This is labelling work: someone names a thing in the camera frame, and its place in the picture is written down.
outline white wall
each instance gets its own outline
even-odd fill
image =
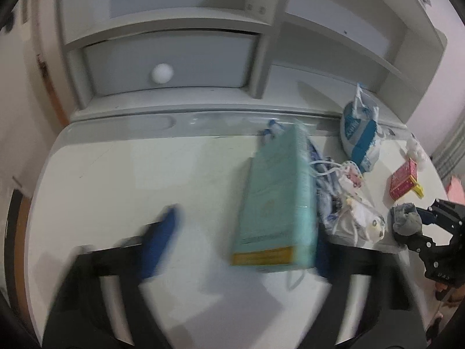
[[[0,31],[0,175],[15,177],[31,197],[56,138],[40,110],[23,58],[20,9],[13,30]]]
[[[449,0],[431,0],[426,12],[447,37],[441,64],[407,126],[428,154],[446,137],[465,108],[465,26]]]

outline gray sock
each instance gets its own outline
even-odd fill
[[[413,203],[391,207],[392,229],[399,235],[410,236],[421,232],[422,222]]]

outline light blue box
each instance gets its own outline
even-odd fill
[[[296,121],[252,159],[232,265],[268,271],[311,268],[316,194],[305,126]]]

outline red box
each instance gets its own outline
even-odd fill
[[[393,200],[398,200],[417,185],[417,163],[408,159],[392,174],[389,194]]]

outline drawer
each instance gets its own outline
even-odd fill
[[[239,88],[248,82],[257,36],[228,31],[160,31],[113,39],[84,49],[97,95],[178,86]],[[172,78],[157,83],[154,67]]]

